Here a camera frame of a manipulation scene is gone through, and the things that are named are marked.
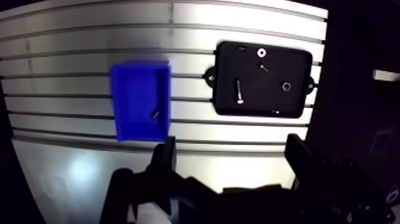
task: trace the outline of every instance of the blue plastic tray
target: blue plastic tray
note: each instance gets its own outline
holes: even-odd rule
[[[135,63],[111,69],[118,141],[164,141],[171,124],[171,67]]]

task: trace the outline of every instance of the screw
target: screw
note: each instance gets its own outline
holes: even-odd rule
[[[290,89],[292,89],[292,85],[289,82],[284,82],[282,84],[283,91],[288,92]]]
[[[242,99],[242,91],[240,89],[240,81],[236,79],[236,87],[237,87],[237,103],[243,104],[245,101]]]
[[[158,114],[160,113],[159,110],[157,110],[156,112],[153,113],[153,115],[151,116],[151,118],[154,120],[158,117]]]
[[[268,72],[268,69],[261,63],[260,63],[260,68],[263,69],[264,71]]]
[[[265,51],[264,48],[260,48],[260,49],[257,51],[257,55],[258,55],[260,58],[263,58],[263,57],[265,57],[265,55],[267,55],[267,51]]]

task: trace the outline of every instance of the slatwall panel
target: slatwall panel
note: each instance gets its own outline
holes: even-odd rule
[[[46,221],[97,223],[105,177],[149,163],[159,142],[115,136],[109,70],[130,60],[172,66],[170,135],[179,174],[217,192],[290,187],[286,137],[305,138],[317,89],[298,119],[220,116],[201,76],[214,66],[220,42],[238,41],[309,51],[318,83],[326,18],[326,10],[281,0],[52,0],[1,12],[0,75],[14,146]],[[167,221],[145,204],[138,223]]]

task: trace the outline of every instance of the dark background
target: dark background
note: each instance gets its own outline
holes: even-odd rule
[[[34,2],[38,1],[0,1],[0,11]],[[364,161],[366,153],[360,148],[368,147],[365,145],[370,140],[366,138],[374,132],[364,127],[373,124],[375,128],[391,128],[397,134],[400,110],[396,90],[400,88],[397,84],[373,82],[371,75],[373,69],[400,73],[400,4],[396,0],[297,2],[329,10],[324,61],[315,103],[318,107],[314,108],[307,144],[323,153],[345,153]],[[12,129],[1,91],[0,203],[2,209],[6,208],[1,215],[3,220],[14,223],[44,223],[18,163],[11,137]],[[397,146],[396,141],[391,145],[392,148]],[[382,157],[379,162],[393,163],[400,155],[391,157],[393,160]]]

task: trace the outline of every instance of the black mechanical part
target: black mechanical part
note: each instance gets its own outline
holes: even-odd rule
[[[205,71],[203,78],[207,85],[213,88],[215,84],[215,79],[217,78],[215,74],[215,67],[211,67],[207,71]]]
[[[155,147],[146,171],[114,172],[101,224],[126,223],[129,204],[157,203],[172,224],[377,223],[395,215],[352,160],[340,163],[315,154],[297,135],[287,138],[285,157],[297,175],[296,190],[280,186],[227,188],[217,194],[194,178],[174,172],[175,138]]]
[[[307,91],[305,92],[305,94],[308,95],[308,94],[312,93],[315,87],[317,87],[317,85],[315,84],[314,79],[310,76],[310,81],[308,82],[308,87],[307,87]]]
[[[298,118],[312,63],[312,55],[303,50],[222,42],[215,53],[214,108],[221,115]],[[237,79],[244,103],[232,97]]]

